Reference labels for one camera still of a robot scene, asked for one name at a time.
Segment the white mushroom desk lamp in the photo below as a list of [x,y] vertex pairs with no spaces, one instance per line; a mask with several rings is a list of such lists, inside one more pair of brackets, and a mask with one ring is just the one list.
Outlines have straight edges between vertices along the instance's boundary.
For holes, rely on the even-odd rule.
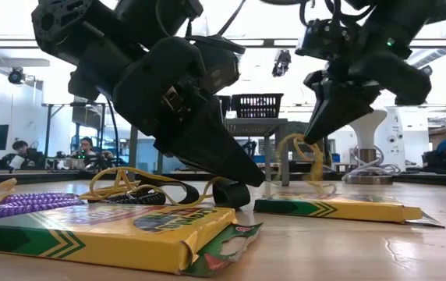
[[357,138],[357,145],[351,153],[356,161],[356,167],[342,177],[345,183],[392,184],[395,170],[382,167],[384,153],[375,145],[375,132],[387,115],[385,110],[374,110],[349,124]]

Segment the white paper sheet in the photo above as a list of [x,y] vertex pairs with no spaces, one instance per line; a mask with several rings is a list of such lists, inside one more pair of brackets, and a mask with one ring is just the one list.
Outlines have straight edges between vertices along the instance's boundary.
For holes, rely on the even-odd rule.
[[25,162],[24,157],[20,155],[15,155],[9,163],[9,169],[11,171],[20,169],[24,162]]

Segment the black coil keychain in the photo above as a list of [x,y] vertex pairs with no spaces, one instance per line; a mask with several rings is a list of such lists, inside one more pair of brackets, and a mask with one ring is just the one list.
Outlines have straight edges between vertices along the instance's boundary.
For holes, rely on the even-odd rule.
[[89,203],[107,203],[123,205],[163,205],[166,196],[160,192],[129,192],[102,200],[88,200]]

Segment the yellow green crayon box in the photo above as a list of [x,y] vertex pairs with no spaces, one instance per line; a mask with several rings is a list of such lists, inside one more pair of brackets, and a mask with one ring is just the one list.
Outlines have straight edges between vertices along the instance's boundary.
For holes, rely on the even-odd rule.
[[379,195],[277,192],[256,199],[253,210],[276,215],[445,227],[421,208]]

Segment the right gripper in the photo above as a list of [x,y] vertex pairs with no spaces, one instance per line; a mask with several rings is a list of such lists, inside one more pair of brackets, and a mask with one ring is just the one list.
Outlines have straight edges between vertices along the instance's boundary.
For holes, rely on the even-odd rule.
[[373,111],[370,105],[380,91],[395,95],[396,105],[421,105],[431,90],[430,78],[390,52],[371,52],[353,62],[336,60],[325,71],[309,73],[303,84],[316,96],[304,134],[315,144]]

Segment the black plastic basket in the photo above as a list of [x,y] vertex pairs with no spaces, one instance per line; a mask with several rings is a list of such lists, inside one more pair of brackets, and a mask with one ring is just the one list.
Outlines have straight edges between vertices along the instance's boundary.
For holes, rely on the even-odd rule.
[[222,118],[225,119],[227,112],[229,112],[230,108],[231,108],[232,97],[231,96],[218,95],[218,100],[220,102]]
[[238,118],[278,118],[282,93],[235,94],[231,110]]

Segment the purple coil keychain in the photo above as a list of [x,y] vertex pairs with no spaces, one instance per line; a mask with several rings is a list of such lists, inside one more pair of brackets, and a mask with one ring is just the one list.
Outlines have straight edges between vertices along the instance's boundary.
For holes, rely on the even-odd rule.
[[72,193],[10,194],[0,200],[0,218],[83,204]]

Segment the black strap roll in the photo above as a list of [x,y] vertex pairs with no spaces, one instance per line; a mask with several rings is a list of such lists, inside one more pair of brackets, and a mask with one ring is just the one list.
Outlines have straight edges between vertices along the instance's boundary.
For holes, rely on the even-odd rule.
[[[149,177],[147,177],[147,178],[151,178],[151,179],[159,179],[159,180],[163,180],[163,179],[168,179],[168,180],[169,180],[169,179],[172,179],[172,178],[169,178],[169,177],[166,177],[166,176],[149,176]],[[142,185],[142,186],[140,186],[140,187],[135,186],[131,191],[127,191],[126,193],[142,191],[142,190],[145,190],[145,189],[147,189],[147,190],[153,190],[154,192],[160,192],[160,193],[163,193],[163,194],[166,196],[166,199],[167,199],[172,205],[174,205],[174,206],[194,207],[194,206],[197,206],[197,205],[201,204],[205,199],[212,198],[212,197],[213,197],[213,194],[209,194],[209,193],[208,193],[209,187],[210,187],[212,184],[218,182],[219,180],[223,180],[223,179],[224,179],[223,177],[216,176],[216,177],[212,178],[211,180],[209,180],[209,181],[206,183],[205,187],[204,187],[204,191],[203,191],[203,193],[201,194],[201,193],[199,192],[199,194],[200,194],[200,198],[199,198],[196,202],[194,202],[194,203],[192,203],[192,204],[187,204],[187,205],[177,204],[177,202],[176,202],[174,199],[172,199],[172,198],[171,198],[171,197],[170,197],[170,196],[169,196],[169,195],[162,189],[162,187],[156,187],[156,186],[152,186],[152,185],[148,185],[148,184],[146,184],[146,185]]]

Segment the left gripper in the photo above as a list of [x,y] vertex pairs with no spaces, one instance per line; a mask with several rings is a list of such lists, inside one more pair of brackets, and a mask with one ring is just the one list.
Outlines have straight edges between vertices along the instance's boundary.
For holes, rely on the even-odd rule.
[[215,96],[223,87],[221,47],[171,37],[144,51],[101,38],[71,48],[69,62],[76,66],[71,93],[105,95],[163,154],[254,187],[265,181],[254,161],[264,119],[254,112],[231,117],[230,101],[221,113]]

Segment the crayon box with torn flap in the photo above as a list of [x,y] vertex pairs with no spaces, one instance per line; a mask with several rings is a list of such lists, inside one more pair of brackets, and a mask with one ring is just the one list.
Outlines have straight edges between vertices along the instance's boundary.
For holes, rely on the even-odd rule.
[[0,253],[210,277],[261,230],[235,210],[85,204],[0,219]]

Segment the grey metal riser shelf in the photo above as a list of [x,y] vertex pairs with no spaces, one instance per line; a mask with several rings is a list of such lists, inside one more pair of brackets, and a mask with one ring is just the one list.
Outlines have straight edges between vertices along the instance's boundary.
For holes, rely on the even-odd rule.
[[276,156],[271,145],[271,136],[274,136],[274,145],[283,140],[287,133],[288,120],[279,118],[234,118],[226,119],[225,125],[233,137],[262,137],[264,139],[264,174],[267,180],[278,181],[279,186],[287,187],[290,183],[288,167],[288,144],[282,151],[276,150]]

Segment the black wide rubber band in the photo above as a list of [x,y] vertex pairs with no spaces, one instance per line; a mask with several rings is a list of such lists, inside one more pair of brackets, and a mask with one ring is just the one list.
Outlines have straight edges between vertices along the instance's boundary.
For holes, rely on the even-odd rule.
[[159,180],[159,179],[151,179],[151,178],[144,177],[137,184],[137,186],[140,187],[140,186],[146,185],[146,184],[156,186],[156,187],[166,187],[166,186],[181,187],[185,191],[185,197],[181,201],[177,201],[177,204],[181,204],[181,205],[192,204],[200,198],[199,191],[195,187],[193,187],[187,183],[181,182],[179,180],[175,180],[175,179]]
[[239,209],[251,201],[247,185],[232,180],[219,180],[212,185],[214,203],[222,208]]

